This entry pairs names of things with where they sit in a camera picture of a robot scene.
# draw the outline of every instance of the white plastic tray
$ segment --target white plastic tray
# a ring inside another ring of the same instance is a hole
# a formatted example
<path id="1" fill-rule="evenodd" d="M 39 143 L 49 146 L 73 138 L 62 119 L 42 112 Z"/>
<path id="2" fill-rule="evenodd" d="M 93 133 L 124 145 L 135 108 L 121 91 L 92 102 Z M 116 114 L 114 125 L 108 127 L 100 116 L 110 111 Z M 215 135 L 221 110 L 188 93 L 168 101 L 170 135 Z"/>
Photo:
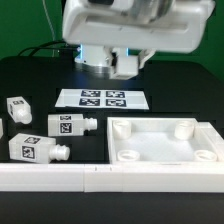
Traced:
<path id="1" fill-rule="evenodd" d="M 131 123 L 131 136 L 118 139 L 114 136 L 113 122 Z M 195 126 L 193 137 L 180 140 L 174 136 L 178 122 L 192 122 Z M 152 163 L 185 164 L 195 163 L 194 153 L 207 150 L 218 156 L 217 162 L 224 161 L 224 141 L 210 123 L 198 123 L 195 119 L 156 119 L 156 118 L 109 118 L 108 146 L 112 164 L 136 166 Z M 135 162 L 118 161 L 121 150 L 132 150 L 140 154 Z"/>

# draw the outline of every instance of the black table surface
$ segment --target black table surface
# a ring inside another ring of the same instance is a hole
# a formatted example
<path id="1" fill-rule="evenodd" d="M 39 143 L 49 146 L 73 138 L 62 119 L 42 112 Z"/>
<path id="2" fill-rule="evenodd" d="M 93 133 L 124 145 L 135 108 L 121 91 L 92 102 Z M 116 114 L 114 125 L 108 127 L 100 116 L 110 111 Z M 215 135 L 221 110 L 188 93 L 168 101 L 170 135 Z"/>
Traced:
<path id="1" fill-rule="evenodd" d="M 61 89 L 144 91 L 150 110 L 55 108 Z M 31 105 L 30 125 L 15 124 L 6 98 Z M 60 58 L 9 57 L 0 61 L 0 162 L 9 159 L 8 140 L 17 133 L 47 136 L 47 115 L 82 113 L 96 118 L 96 131 L 57 138 L 71 148 L 68 163 L 108 163 L 107 117 L 181 117 L 210 122 L 224 137 L 224 83 L 191 62 L 149 62 L 131 80 L 98 79 Z M 223 223 L 223 194 L 1 192 L 0 223 Z"/>

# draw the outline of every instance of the black cable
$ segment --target black cable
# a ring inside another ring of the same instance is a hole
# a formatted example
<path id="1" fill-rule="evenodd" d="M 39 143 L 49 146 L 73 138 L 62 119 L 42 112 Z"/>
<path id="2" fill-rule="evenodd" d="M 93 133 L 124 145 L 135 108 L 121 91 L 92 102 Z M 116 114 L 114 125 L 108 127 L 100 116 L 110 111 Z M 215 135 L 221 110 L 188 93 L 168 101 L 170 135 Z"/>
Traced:
<path id="1" fill-rule="evenodd" d="M 63 40 L 55 40 L 55 41 L 50 41 L 50 42 L 47 42 L 45 44 L 42 44 L 38 47 L 48 47 L 48 46 L 51 46 L 51 45 L 55 45 L 55 44 L 65 44 L 65 41 Z M 30 54 L 29 56 L 33 56 L 34 54 L 36 54 L 36 52 L 39 51 L 38 49 L 34 49 Z"/>
<path id="2" fill-rule="evenodd" d="M 34 50 L 35 53 L 38 52 L 39 50 L 58 50 L 58 51 L 60 51 L 60 50 L 71 50 L 71 51 L 74 51 L 74 50 L 77 50 L 77 47 L 74 47 L 74 48 L 72 48 L 72 47 L 70 47 L 70 48 L 68 48 L 68 47 L 64 47 L 64 48 L 57 48 L 57 47 L 28 47 L 28 48 L 22 50 L 18 54 L 18 56 L 21 56 L 24 52 L 29 51 L 29 50 Z"/>

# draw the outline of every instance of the plastic part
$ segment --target plastic part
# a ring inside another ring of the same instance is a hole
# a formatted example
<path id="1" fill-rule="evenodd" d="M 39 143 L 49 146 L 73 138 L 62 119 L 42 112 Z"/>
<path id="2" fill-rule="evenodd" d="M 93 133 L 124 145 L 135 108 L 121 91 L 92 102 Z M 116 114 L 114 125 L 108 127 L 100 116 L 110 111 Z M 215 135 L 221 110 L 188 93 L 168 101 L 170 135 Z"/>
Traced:
<path id="1" fill-rule="evenodd" d="M 194 134 L 194 123 L 191 121 L 180 121 L 176 125 L 174 135 L 180 140 L 189 140 Z"/>
<path id="2" fill-rule="evenodd" d="M 123 162 L 139 161 L 140 153 L 134 150 L 121 150 L 117 153 L 117 159 Z"/>
<path id="3" fill-rule="evenodd" d="M 116 71 L 112 78 L 125 80 L 136 75 L 138 75 L 138 57 L 118 56 Z"/>
<path id="4" fill-rule="evenodd" d="M 2 119 L 0 118 L 0 139 L 3 136 Z"/>
<path id="5" fill-rule="evenodd" d="M 17 134 L 9 141 L 10 159 L 48 164 L 53 159 L 67 160 L 70 149 L 56 146 L 56 139 Z"/>
<path id="6" fill-rule="evenodd" d="M 32 121 L 32 115 L 29 110 L 20 109 L 17 112 L 17 118 L 23 124 L 29 124 Z"/>
<path id="7" fill-rule="evenodd" d="M 48 136 L 81 136 L 85 130 L 96 130 L 97 120 L 83 119 L 82 114 L 48 115 Z"/>
<path id="8" fill-rule="evenodd" d="M 85 130 L 88 130 L 88 131 L 96 130 L 97 129 L 97 119 L 85 118 L 84 127 L 85 127 Z"/>
<path id="9" fill-rule="evenodd" d="M 56 146 L 52 146 L 52 148 L 50 149 L 50 159 L 51 160 L 68 160 L 70 155 L 70 149 L 66 146 L 60 146 L 60 145 L 56 145 Z"/>
<path id="10" fill-rule="evenodd" d="M 131 136 L 131 122 L 126 120 L 113 121 L 113 134 L 117 139 L 128 139 Z"/>
<path id="11" fill-rule="evenodd" d="M 216 162 L 218 156 L 214 152 L 208 150 L 197 150 L 194 153 L 194 158 L 197 162 Z"/>
<path id="12" fill-rule="evenodd" d="M 7 109 L 15 123 L 29 124 L 32 121 L 30 105 L 21 96 L 7 98 Z"/>

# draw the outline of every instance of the white cylinder peg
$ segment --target white cylinder peg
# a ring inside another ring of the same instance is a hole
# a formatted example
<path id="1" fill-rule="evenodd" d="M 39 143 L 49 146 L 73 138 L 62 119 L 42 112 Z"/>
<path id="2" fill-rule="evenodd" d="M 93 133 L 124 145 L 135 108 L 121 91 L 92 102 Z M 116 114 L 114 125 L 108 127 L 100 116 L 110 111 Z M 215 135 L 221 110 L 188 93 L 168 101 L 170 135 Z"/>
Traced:
<path id="1" fill-rule="evenodd" d="M 116 120 L 113 122 L 113 134 L 117 139 L 128 139 L 131 137 L 131 122 L 127 120 Z"/>
<path id="2" fill-rule="evenodd" d="M 174 136 L 180 140 L 189 140 L 194 135 L 194 123 L 191 121 L 180 121 L 177 123 Z"/>

